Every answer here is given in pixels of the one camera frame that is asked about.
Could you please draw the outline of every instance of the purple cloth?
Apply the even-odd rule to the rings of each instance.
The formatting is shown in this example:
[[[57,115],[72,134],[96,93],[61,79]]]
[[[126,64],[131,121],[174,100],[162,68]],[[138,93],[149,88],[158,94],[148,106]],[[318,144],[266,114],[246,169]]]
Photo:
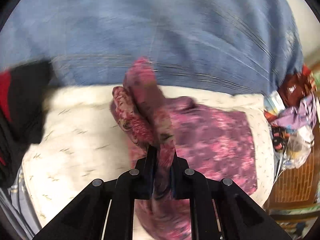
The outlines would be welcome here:
[[[144,229],[157,240],[191,239],[189,200],[175,200],[169,170],[174,152],[207,178],[229,177],[247,194],[257,189],[255,152],[245,113],[196,104],[192,98],[165,98],[151,63],[142,58],[128,70],[124,87],[113,89],[110,109],[128,135],[131,164],[158,148],[154,192],[136,200]]]
[[[302,126],[309,125],[313,129],[316,125],[316,114],[316,99],[311,93],[300,101],[299,107],[291,106],[282,111],[278,118],[271,122],[271,125],[292,130],[298,130]]]

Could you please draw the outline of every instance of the blue fabric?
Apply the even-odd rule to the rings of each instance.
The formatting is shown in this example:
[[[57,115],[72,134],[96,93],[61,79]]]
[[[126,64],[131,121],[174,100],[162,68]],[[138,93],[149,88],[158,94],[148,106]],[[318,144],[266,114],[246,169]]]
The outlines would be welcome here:
[[[161,85],[269,95],[300,71],[286,0],[21,0],[0,33],[0,67],[54,59],[62,85],[121,83],[140,56]]]

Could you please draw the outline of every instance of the pink floral cloth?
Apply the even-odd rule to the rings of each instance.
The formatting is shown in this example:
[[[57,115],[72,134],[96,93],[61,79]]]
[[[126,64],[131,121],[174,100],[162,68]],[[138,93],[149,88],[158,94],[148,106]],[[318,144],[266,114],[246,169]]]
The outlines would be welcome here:
[[[123,87],[115,87],[112,94],[110,109],[130,139],[132,167],[146,156],[148,145],[158,148],[153,197],[135,202],[139,221],[153,238],[191,239],[189,201],[174,200],[169,187],[175,150],[207,178],[228,177],[247,194],[255,192],[254,145],[245,113],[196,104],[189,97],[166,99],[144,58],[134,63]]]

